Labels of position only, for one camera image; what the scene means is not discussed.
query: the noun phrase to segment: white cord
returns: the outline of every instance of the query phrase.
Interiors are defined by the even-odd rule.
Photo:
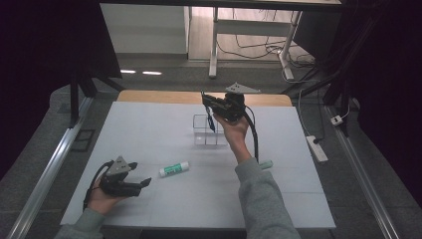
[[[347,107],[347,113],[341,118],[343,119],[343,118],[347,117],[348,113],[350,113],[350,104]]]

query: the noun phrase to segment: white tabletop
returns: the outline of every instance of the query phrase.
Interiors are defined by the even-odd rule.
[[[253,107],[261,161],[279,184],[297,228],[335,227],[296,109]],[[100,166],[120,155],[138,162],[127,182],[152,177],[150,185],[119,203],[105,225],[150,228],[244,228],[236,159],[228,145],[194,143],[192,119],[201,105],[113,103],[62,224],[75,223]],[[247,145],[253,153],[252,135]],[[161,178],[161,167],[190,162],[188,171]]]

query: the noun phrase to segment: metal frame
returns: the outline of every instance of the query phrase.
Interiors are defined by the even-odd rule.
[[[37,185],[34,187],[34,190],[19,214],[18,219],[15,221],[12,230],[9,232],[9,235],[7,236],[8,239],[25,238],[53,184],[54,179],[56,178],[57,173],[60,170],[60,167],[63,164],[63,161],[66,158],[66,155],[71,148],[72,142],[81,129],[92,101],[93,99],[91,98],[85,98],[81,103],[79,119],[77,120],[75,126],[73,128],[68,128],[63,135],[59,145],[47,164],[46,169],[38,180]]]
[[[218,20],[218,8],[214,8],[213,32],[212,32],[212,46],[210,56],[210,69],[208,77],[215,79],[217,77],[217,35],[250,35],[250,36],[274,36],[286,37],[286,44],[280,60],[283,65],[286,76],[289,80],[293,79],[292,71],[286,56],[289,52],[290,44],[298,26],[300,14],[297,14],[294,22],[280,23],[280,22],[259,22],[259,21],[244,21],[244,20]]]
[[[324,108],[328,118],[333,118],[333,112],[335,112],[335,109],[333,107]],[[375,218],[378,221],[379,228],[384,234],[384,237],[388,239],[400,238],[391,220],[391,217],[388,214],[388,211],[385,209],[384,203],[378,196],[378,193],[376,192],[375,187],[373,186],[372,181],[370,180],[363,163],[360,161],[360,158],[356,153],[352,142],[348,137],[344,135],[344,133],[339,127],[335,127],[334,129],[337,138],[341,143],[342,148],[344,149],[350,166],[353,169],[354,175],[356,176],[357,181],[360,184],[360,188],[365,194],[366,200],[368,201],[369,205],[372,207]]]

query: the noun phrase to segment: power strip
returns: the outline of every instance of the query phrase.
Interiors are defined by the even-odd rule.
[[[315,139],[316,139],[315,136],[307,136],[308,145],[310,146],[311,150],[313,151],[313,154],[316,157],[316,160],[318,162],[328,161],[328,158],[326,157],[326,155],[323,152],[322,147],[320,147],[319,143],[314,143]]]

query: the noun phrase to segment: gray sweater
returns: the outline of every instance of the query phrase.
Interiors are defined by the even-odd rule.
[[[235,170],[248,238],[301,238],[271,172],[262,171],[254,157]],[[55,238],[102,239],[100,228],[104,220],[104,216],[87,208],[75,225],[63,226]]]

